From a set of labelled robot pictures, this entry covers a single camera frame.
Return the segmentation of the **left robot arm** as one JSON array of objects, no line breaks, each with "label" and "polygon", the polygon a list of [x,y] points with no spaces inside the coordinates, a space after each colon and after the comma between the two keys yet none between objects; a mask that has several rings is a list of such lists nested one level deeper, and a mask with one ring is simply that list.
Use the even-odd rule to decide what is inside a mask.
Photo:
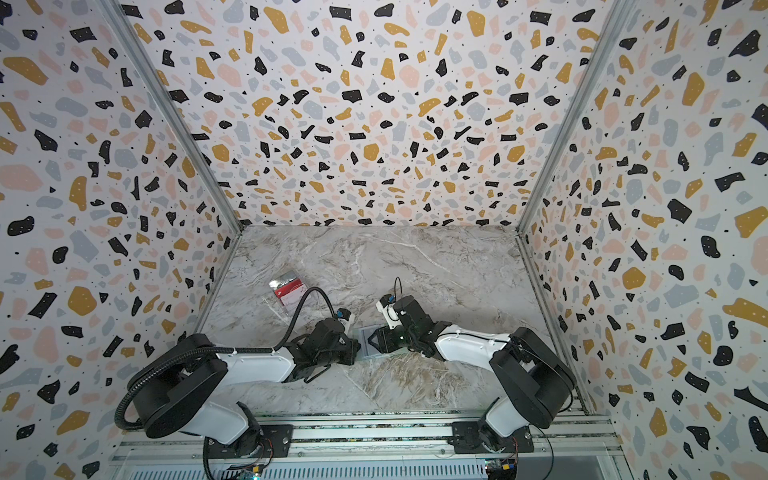
[{"label": "left robot arm", "polygon": [[334,365],[352,366],[360,343],[347,323],[326,318],[276,349],[224,347],[193,334],[134,375],[115,424],[151,439],[182,432],[226,446],[254,441],[262,429],[248,407],[239,401],[233,410],[212,397],[232,385],[309,383]]}]

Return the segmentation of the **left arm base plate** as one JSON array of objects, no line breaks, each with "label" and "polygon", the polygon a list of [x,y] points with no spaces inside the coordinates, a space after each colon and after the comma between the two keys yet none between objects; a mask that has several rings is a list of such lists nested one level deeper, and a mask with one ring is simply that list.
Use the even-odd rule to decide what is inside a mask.
[{"label": "left arm base plate", "polygon": [[292,424],[262,425],[259,431],[249,429],[237,440],[224,445],[216,440],[204,441],[204,452],[209,459],[215,460],[274,460],[288,456],[292,443],[294,427]]}]

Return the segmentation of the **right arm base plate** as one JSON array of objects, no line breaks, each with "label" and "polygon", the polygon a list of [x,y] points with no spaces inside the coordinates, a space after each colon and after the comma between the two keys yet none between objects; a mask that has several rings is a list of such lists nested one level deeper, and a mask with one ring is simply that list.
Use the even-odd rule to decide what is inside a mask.
[{"label": "right arm base plate", "polygon": [[480,420],[457,421],[451,424],[447,443],[456,454],[503,454],[532,453],[534,444],[527,427],[522,427],[507,437],[501,437]]}]

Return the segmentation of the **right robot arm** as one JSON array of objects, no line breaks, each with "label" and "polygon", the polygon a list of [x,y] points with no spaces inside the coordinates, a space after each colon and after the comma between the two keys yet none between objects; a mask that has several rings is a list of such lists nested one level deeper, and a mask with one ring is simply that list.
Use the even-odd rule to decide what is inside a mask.
[{"label": "right robot arm", "polygon": [[505,396],[494,400],[479,420],[453,425],[450,443],[458,453],[511,453],[521,444],[518,433],[530,426],[549,428],[573,400],[575,376],[527,327],[490,334],[435,322],[411,295],[384,295],[376,309],[386,324],[367,343],[379,353],[406,348],[426,358],[478,367],[493,372],[502,386]]}]

